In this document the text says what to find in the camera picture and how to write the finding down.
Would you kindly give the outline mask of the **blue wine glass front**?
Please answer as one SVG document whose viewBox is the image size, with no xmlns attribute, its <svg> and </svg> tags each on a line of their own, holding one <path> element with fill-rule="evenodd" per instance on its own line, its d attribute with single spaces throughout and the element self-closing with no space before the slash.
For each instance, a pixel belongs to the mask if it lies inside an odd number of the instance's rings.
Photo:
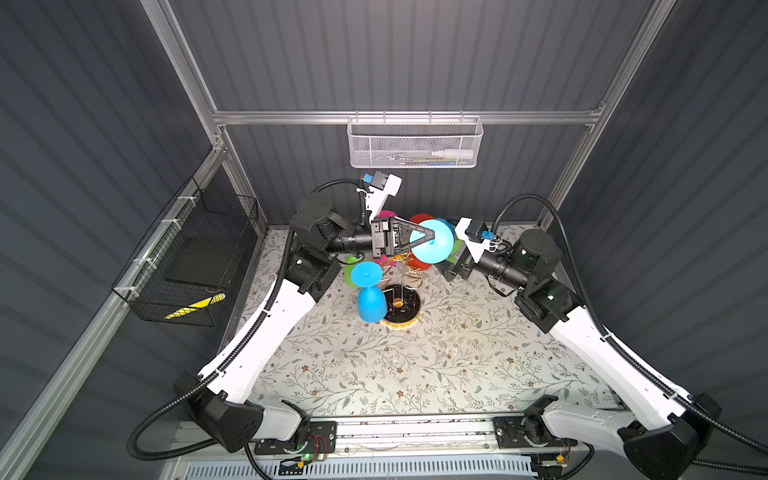
<svg viewBox="0 0 768 480">
<path fill-rule="evenodd" d="M 419 223 L 420 227 L 431 230 L 434 238 L 412 249 L 413 255 L 426 264 L 437 264 L 446 260 L 454 249 L 456 240 L 454 227 L 445 219 L 432 218 Z"/>
</svg>

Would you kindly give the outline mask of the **light green wine glass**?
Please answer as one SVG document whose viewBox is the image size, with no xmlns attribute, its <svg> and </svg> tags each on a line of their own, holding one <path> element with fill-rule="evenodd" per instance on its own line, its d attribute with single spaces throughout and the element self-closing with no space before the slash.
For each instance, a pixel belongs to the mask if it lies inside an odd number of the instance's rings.
<svg viewBox="0 0 768 480">
<path fill-rule="evenodd" d="M 454 241 L 454 246 L 453 246 L 453 250 L 451 252 L 451 256 L 454 257 L 454 258 L 459 258 L 461 252 L 464 249 L 464 245 L 465 245 L 465 243 L 464 243 L 463 240 L 456 239 Z"/>
</svg>

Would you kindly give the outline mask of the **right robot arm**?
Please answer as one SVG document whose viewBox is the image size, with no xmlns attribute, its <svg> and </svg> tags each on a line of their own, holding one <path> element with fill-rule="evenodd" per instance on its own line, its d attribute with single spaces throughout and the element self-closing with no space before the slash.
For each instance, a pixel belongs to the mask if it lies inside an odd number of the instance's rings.
<svg viewBox="0 0 768 480">
<path fill-rule="evenodd" d="M 694 463 L 711 426 L 682 406 L 690 394 L 650 380 L 654 369 L 598 326 L 585 301 L 552 273 L 563 257 L 546 232 L 524 231 L 509 248 L 480 220 L 455 227 L 471 268 L 511 287 L 519 311 L 584 361 L 625 408 L 621 412 L 579 406 L 545 394 L 524 411 L 527 440 L 544 446 L 572 439 L 627 459 L 649 479 L 677 479 Z"/>
</svg>

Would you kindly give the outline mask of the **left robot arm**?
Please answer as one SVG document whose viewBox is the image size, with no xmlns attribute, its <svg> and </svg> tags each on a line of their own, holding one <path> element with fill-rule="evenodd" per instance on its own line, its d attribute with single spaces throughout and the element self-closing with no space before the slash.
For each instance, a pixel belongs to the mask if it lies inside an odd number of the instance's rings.
<svg viewBox="0 0 768 480">
<path fill-rule="evenodd" d="M 383 276 L 377 259 L 414 253 L 423 262 L 450 241 L 441 222 L 413 223 L 380 215 L 386 193 L 373 190 L 363 202 L 364 219 L 341 217 L 321 192 L 311 193 L 290 220 L 290 230 L 277 278 L 245 326 L 196 374 L 175 382 L 176 405 L 184 408 L 208 439 L 180 449 L 180 454 L 219 445 L 236 453 L 254 439 L 302 445 L 308 415 L 282 401 L 258 404 L 249 397 L 263 368 L 296 324 L 322 299 L 342 270 L 340 253 L 363 254 L 353 269 L 363 292 L 376 289 Z"/>
</svg>

